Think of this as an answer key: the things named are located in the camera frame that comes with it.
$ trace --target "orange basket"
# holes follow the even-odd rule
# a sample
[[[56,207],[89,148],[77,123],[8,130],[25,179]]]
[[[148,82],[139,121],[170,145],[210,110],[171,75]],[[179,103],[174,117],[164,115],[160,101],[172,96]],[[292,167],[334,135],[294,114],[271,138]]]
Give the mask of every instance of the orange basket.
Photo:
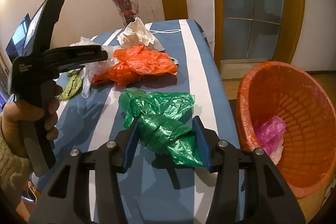
[[[334,171],[335,108],[305,71],[272,61],[252,68],[239,85],[237,123],[242,149],[261,147],[252,125],[268,115],[278,115],[286,123],[277,167],[296,198],[304,198],[323,186]]]

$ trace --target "clear glass vase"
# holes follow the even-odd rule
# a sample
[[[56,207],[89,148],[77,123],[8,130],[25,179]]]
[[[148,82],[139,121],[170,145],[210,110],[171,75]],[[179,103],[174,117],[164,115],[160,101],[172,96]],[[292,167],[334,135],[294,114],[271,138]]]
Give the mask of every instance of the clear glass vase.
[[[120,16],[123,19],[124,26],[135,21],[139,15],[139,0],[113,0]]]

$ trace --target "human hand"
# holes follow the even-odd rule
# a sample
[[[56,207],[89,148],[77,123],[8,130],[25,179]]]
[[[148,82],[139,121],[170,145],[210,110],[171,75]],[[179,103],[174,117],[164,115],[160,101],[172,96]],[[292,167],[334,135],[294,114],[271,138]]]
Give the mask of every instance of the human hand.
[[[61,94],[62,91],[62,87],[56,85],[55,96]],[[44,128],[48,131],[46,136],[48,140],[55,140],[58,137],[58,130],[55,127],[58,121],[56,113],[58,107],[59,100],[56,97],[48,102],[48,112],[50,116],[48,116],[44,123]],[[5,105],[2,115],[2,135],[14,155],[28,158],[18,122],[20,120],[34,122],[43,116],[43,109],[31,105],[25,100],[19,100]]]

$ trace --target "blue tablecloth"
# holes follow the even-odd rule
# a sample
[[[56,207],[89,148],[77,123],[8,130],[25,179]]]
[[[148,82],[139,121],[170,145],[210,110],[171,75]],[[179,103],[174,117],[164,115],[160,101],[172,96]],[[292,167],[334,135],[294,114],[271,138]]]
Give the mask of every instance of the blue tablecloth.
[[[195,95],[195,105],[185,122],[191,126],[192,117],[199,115],[204,126],[218,132],[239,148],[238,136],[231,109],[222,87],[218,70],[210,49],[194,20],[172,20],[146,24],[156,31],[181,30],[154,35],[166,49],[165,52],[179,61],[178,74],[159,77],[146,76],[132,85],[143,90],[162,92],[190,92]],[[123,30],[105,33],[92,40],[101,45],[118,45],[117,35]],[[68,78],[62,74],[57,83],[65,86]],[[62,102],[58,110],[59,137],[55,141],[55,156],[60,162],[71,149],[82,152],[97,149],[123,130],[124,116],[118,108],[122,88],[102,85],[91,89],[91,96],[84,99],[80,94],[68,102]],[[43,189],[55,167],[38,179]],[[95,210],[95,176],[90,173],[91,218],[98,222]],[[120,193],[125,213],[133,223],[205,223],[216,181],[216,174],[205,168],[182,168],[173,165],[166,156],[138,144],[133,164],[124,175],[118,175]],[[244,193],[239,190],[239,207],[244,204]],[[238,210],[241,219],[243,210]]]

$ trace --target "blue gripper pad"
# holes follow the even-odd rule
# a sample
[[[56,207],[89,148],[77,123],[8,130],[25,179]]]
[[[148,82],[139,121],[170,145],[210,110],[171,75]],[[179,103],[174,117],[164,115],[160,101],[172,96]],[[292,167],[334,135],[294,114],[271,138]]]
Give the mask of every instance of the blue gripper pad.
[[[123,168],[125,170],[131,167],[134,154],[137,149],[138,142],[139,142],[138,119],[137,118],[134,119],[129,130],[131,131],[131,135],[128,139],[127,145],[124,150]]]
[[[201,122],[199,116],[193,118],[193,131],[195,132],[196,145],[198,148],[198,153],[201,157],[203,165],[210,171],[212,169],[211,164],[211,151],[208,143],[204,137],[204,126]]]

